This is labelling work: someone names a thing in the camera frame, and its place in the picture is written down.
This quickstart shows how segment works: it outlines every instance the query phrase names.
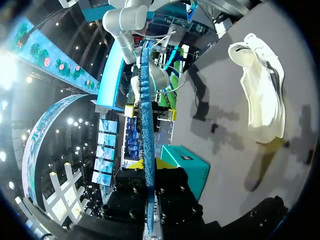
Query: cyan box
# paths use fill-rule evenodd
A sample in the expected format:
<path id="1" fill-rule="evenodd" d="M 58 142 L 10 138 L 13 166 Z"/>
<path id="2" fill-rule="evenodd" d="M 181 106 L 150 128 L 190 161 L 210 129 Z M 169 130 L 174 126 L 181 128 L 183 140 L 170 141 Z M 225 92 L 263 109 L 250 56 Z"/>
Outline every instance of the cyan box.
<path id="1" fill-rule="evenodd" d="M 183 146 L 163 145 L 161 159 L 174 167 L 184 168 L 188 185 L 197 200 L 205 187 L 210 165 Z"/>

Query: display screen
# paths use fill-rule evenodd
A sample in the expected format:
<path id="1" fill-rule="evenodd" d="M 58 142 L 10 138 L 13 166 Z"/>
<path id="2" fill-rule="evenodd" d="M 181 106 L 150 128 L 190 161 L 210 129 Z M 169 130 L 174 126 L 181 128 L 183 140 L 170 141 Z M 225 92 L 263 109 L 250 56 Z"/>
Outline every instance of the display screen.
<path id="1" fill-rule="evenodd" d="M 95 156 L 97 158 L 114 160 L 115 159 L 115 150 L 113 148 L 109 148 L 109 147 L 105 147 L 105 146 L 97 146 Z"/>
<path id="2" fill-rule="evenodd" d="M 108 133 L 117 133 L 118 122 L 110 120 L 99 120 L 99 131 L 108 132 Z"/>
<path id="3" fill-rule="evenodd" d="M 113 166 L 114 166 L 113 162 L 96 159 L 94 163 L 94 170 L 111 174 Z"/>
<path id="4" fill-rule="evenodd" d="M 3 45 L 4 48 L 32 66 L 36 66 L 89 94 L 97 95 L 100 83 L 54 45 L 40 30 L 36 28 L 25 41 L 21 40 L 22 36 L 34 27 L 27 18 L 21 17 L 8 35 Z"/>
<path id="5" fill-rule="evenodd" d="M 114 147 L 116 145 L 116 135 L 101 133 L 98 134 L 98 144 Z"/>
<path id="6" fill-rule="evenodd" d="M 102 184 L 106 186 L 111 186 L 112 175 L 107 175 L 94 171 L 92 174 L 92 182 L 96 184 Z"/>

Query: grey table surface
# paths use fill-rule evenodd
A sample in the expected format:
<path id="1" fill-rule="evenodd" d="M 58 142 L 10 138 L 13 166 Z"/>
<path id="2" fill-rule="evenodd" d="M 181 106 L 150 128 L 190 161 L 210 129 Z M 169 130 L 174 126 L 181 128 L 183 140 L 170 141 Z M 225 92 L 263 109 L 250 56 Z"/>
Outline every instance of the grey table surface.
<path id="1" fill-rule="evenodd" d="M 271 47 L 285 74 L 284 140 L 264 145 L 248 132 L 248 102 L 240 84 L 243 71 L 228 56 L 229 45 L 242 42 L 249 33 Z M 309 172 L 305 162 L 319 130 L 315 69 L 293 23 L 268 2 L 240 19 L 185 73 L 186 83 L 177 93 L 172 144 L 210 163 L 199 200 L 206 223 L 218 221 L 225 226 L 267 197 L 278 195 L 289 208 L 297 201 Z"/>

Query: yellow platform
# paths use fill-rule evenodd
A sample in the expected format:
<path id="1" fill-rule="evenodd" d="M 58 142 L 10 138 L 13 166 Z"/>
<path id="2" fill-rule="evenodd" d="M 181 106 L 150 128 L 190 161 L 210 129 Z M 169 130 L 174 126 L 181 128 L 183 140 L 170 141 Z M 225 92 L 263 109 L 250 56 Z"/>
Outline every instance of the yellow platform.
<path id="1" fill-rule="evenodd" d="M 135 112 L 135 107 L 132 105 L 125 105 L 124 107 L 124 115 L 128 118 L 133 118 Z"/>
<path id="2" fill-rule="evenodd" d="M 177 110 L 176 109 L 169 109 L 168 112 L 168 120 L 169 121 L 175 121 L 177 117 Z"/>
<path id="3" fill-rule="evenodd" d="M 175 166 L 166 163 L 165 161 L 161 160 L 160 158 L 156 159 L 156 169 L 175 169 Z M 128 169 L 144 169 L 144 160 L 139 160 L 135 164 L 128 167 Z"/>

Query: white sneaker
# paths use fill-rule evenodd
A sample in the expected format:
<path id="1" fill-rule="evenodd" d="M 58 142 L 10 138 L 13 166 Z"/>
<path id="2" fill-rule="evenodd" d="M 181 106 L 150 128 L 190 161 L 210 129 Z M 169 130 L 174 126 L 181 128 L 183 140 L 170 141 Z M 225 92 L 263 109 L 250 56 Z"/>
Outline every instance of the white sneaker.
<path id="1" fill-rule="evenodd" d="M 231 44 L 229 57 L 243 68 L 240 80 L 248 101 L 248 130 L 256 142 L 283 138 L 285 106 L 282 97 L 284 70 L 270 47 L 253 33 L 244 42 Z"/>

